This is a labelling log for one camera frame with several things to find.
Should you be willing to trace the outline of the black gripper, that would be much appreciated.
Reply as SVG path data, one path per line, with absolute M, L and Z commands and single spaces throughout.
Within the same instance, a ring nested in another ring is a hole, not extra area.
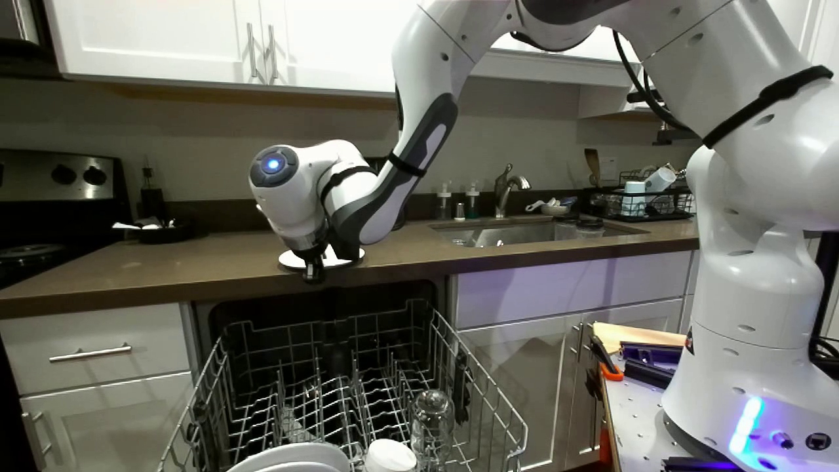
M 325 278 L 325 258 L 327 245 L 325 242 L 306 242 L 306 245 L 294 245 L 290 253 L 305 262 L 305 282 L 306 283 L 319 283 Z

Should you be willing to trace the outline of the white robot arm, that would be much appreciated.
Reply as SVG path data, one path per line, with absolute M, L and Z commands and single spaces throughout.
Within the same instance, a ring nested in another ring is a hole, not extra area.
M 839 229 L 839 82 L 766 0 L 420 0 L 394 51 L 399 140 L 369 168 L 347 140 L 272 145 L 250 190 L 317 274 L 397 225 L 449 140 L 465 78 L 512 34 L 563 52 L 608 26 L 699 147 L 688 181 L 699 271 L 665 425 L 747 472 L 837 472 L 837 384 L 810 363 L 823 274 L 807 234 Z

